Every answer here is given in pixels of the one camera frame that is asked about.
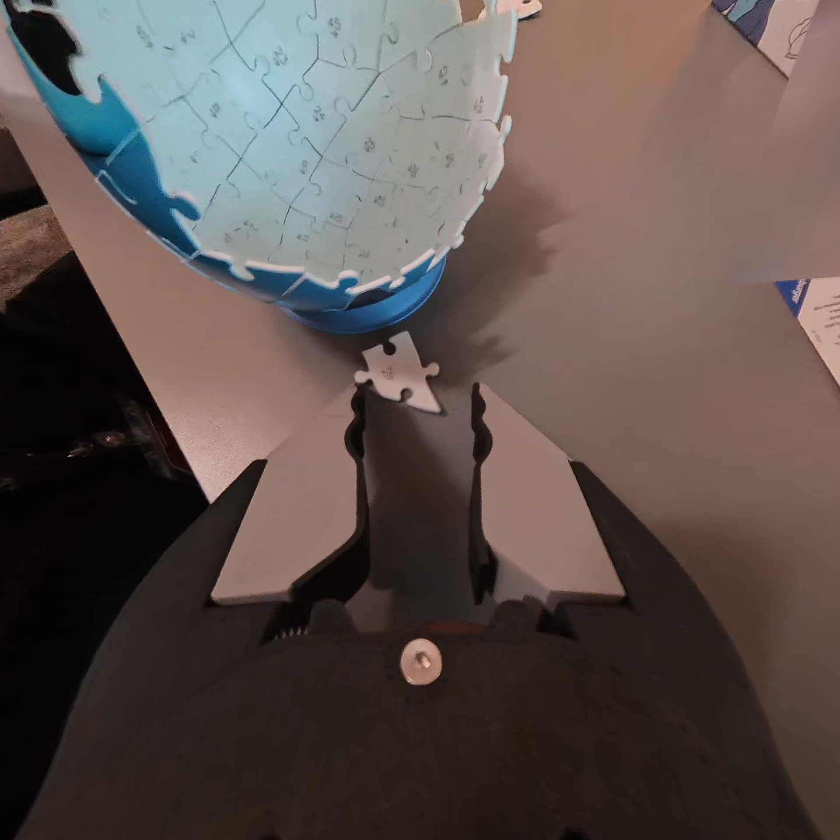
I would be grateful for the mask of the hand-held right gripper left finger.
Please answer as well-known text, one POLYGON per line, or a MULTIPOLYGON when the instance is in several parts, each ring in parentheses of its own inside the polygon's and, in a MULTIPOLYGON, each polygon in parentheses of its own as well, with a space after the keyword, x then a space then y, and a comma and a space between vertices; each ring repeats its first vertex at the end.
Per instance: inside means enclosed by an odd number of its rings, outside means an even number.
POLYGON ((216 604, 347 602, 362 587, 364 408, 352 385, 268 455, 213 588, 216 604))

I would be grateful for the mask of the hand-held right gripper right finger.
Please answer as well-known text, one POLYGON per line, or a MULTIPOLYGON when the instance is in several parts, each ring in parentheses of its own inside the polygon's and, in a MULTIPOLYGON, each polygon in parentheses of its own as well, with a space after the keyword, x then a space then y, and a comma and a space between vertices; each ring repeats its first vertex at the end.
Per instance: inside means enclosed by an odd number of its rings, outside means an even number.
POLYGON ((487 385, 470 394, 468 570, 479 605, 620 602, 620 582, 565 452, 487 385))

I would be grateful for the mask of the curved white puzzle piece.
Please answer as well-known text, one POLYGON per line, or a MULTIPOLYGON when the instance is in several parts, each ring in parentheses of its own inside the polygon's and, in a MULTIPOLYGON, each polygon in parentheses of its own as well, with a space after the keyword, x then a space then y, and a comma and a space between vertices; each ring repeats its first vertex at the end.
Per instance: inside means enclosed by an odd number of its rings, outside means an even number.
POLYGON ((417 411, 441 414, 442 407, 428 383, 439 375, 440 366, 421 361, 408 331, 364 350, 362 355, 366 367, 353 374, 357 385, 371 385, 380 397, 417 411))

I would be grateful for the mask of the blue round ball stand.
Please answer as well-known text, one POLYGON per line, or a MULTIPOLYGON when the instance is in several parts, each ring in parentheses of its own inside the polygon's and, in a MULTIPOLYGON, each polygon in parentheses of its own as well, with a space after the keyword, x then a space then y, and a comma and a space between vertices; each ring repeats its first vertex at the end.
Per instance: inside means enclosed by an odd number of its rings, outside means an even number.
POLYGON ((437 261, 417 264, 394 290, 378 287, 363 292, 344 310, 284 311, 293 321, 329 334, 357 335, 391 327, 412 316, 431 298, 444 274, 447 256, 444 253, 437 261))

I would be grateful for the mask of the blue cartoon puzzle ball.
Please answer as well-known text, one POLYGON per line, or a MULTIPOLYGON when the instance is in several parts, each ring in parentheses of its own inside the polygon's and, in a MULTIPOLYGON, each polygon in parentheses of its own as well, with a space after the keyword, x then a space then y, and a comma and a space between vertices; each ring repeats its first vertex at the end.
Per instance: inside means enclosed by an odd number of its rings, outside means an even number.
POLYGON ((497 183, 518 30, 460 2, 2 2, 101 189, 197 273, 344 310, 457 249, 497 183))

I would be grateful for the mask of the colourful cartoon puzzle box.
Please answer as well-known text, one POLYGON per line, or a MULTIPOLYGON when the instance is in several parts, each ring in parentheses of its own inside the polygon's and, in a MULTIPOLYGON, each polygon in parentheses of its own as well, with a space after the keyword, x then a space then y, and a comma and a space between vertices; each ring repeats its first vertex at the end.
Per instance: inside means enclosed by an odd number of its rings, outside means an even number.
MULTIPOLYGON (((817 6, 817 1, 710 2, 785 79, 791 76, 817 6)), ((838 384, 839 278, 781 280, 775 287, 838 384)))

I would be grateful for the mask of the person's torso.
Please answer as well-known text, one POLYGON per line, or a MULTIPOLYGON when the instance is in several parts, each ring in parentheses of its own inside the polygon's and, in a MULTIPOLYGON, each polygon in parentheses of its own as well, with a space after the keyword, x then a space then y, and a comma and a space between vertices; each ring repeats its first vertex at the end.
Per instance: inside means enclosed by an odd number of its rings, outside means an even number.
POLYGON ((1 837, 14 838, 93 655, 207 507, 132 433, 151 392, 40 191, 2 198, 1 837))

